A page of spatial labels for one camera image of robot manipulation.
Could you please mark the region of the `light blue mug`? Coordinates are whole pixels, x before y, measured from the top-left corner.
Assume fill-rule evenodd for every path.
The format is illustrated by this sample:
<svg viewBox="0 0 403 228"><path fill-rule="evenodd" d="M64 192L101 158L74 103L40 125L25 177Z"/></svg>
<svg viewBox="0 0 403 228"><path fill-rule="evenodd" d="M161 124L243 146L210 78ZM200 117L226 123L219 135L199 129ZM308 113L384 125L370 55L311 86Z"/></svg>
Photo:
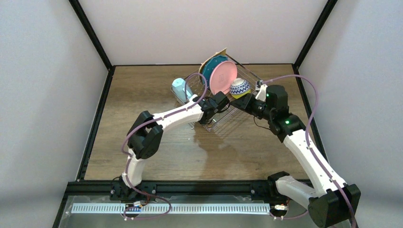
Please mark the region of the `light blue mug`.
<svg viewBox="0 0 403 228"><path fill-rule="evenodd" d="M187 99L193 96L193 92L189 85L185 87L185 80L183 78L173 80L172 90L183 103L186 103Z"/></svg>

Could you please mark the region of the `pink round plate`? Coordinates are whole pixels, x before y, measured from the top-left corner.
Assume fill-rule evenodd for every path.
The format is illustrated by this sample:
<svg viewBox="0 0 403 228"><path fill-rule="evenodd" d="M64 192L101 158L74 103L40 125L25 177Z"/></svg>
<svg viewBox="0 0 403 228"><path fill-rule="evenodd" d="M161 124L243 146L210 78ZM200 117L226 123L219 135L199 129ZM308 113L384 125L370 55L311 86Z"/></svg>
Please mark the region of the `pink round plate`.
<svg viewBox="0 0 403 228"><path fill-rule="evenodd" d="M238 69L232 61L224 61L218 64L210 77L210 91L213 95L223 92L225 95L229 92L232 82L237 78Z"/></svg>

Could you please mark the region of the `bamboo pattern square plate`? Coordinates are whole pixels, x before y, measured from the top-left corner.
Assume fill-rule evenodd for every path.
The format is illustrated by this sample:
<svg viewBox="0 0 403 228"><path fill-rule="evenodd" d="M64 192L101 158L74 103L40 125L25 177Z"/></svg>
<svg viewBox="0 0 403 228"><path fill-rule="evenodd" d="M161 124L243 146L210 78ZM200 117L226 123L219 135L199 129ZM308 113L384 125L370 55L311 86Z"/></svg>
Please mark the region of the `bamboo pattern square plate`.
<svg viewBox="0 0 403 228"><path fill-rule="evenodd" d="M201 64L198 72L205 77L207 82L209 82L209 79L215 67L221 62L228 60L226 51L227 48L224 48L223 50L216 52L213 56L211 56Z"/></svg>

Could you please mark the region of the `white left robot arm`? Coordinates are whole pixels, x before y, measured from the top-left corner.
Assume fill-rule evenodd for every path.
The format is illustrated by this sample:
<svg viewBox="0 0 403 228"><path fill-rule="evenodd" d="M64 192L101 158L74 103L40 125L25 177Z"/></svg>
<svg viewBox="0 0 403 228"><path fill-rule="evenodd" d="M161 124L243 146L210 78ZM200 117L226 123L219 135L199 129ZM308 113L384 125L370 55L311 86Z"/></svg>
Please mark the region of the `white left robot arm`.
<svg viewBox="0 0 403 228"><path fill-rule="evenodd" d="M125 185L131 188L141 183L146 160L158 151L164 133L189 123L207 124L229 103L229 98L218 92L212 97L193 95L186 104L164 113L140 113L122 146L122 153L127 155L127 164L121 175Z"/></svg>

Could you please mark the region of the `teal polka dot plate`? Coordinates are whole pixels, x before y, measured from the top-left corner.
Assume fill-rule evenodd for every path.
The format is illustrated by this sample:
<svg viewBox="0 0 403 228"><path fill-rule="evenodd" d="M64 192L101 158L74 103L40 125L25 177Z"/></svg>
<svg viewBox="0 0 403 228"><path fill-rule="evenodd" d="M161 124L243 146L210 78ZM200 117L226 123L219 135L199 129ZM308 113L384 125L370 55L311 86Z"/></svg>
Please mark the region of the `teal polka dot plate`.
<svg viewBox="0 0 403 228"><path fill-rule="evenodd" d="M208 88L210 87L210 78L211 74L214 71L214 69L222 62L228 61L228 57L225 55L218 55L215 57L212 57L210 60L206 62L204 65L201 74L205 77L207 86Z"/></svg>

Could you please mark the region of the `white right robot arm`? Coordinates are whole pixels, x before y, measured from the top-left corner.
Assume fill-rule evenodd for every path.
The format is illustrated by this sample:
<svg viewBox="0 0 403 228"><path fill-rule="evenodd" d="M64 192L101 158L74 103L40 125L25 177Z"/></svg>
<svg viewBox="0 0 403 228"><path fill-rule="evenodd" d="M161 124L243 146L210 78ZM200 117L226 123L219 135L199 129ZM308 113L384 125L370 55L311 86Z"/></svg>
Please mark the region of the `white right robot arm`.
<svg viewBox="0 0 403 228"><path fill-rule="evenodd" d="M246 94L230 105L268 122L271 132L294 154L308 175L311 187L285 172L269 176L276 191L304 207L319 228L345 220L356 226L355 211L361 191L347 184L312 142L300 118L289 112L288 94L281 85L261 85L256 94Z"/></svg>

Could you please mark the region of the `lime green bowl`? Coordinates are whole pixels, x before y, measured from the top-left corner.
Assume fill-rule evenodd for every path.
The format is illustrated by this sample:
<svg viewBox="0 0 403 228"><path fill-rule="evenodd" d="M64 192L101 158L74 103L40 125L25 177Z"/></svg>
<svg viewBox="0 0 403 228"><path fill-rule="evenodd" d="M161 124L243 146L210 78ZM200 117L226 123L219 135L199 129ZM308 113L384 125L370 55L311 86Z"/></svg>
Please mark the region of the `lime green bowl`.
<svg viewBox="0 0 403 228"><path fill-rule="evenodd" d="M242 78L233 80L230 85L230 94L233 98L239 99L248 93L251 93L251 87L246 80Z"/></svg>

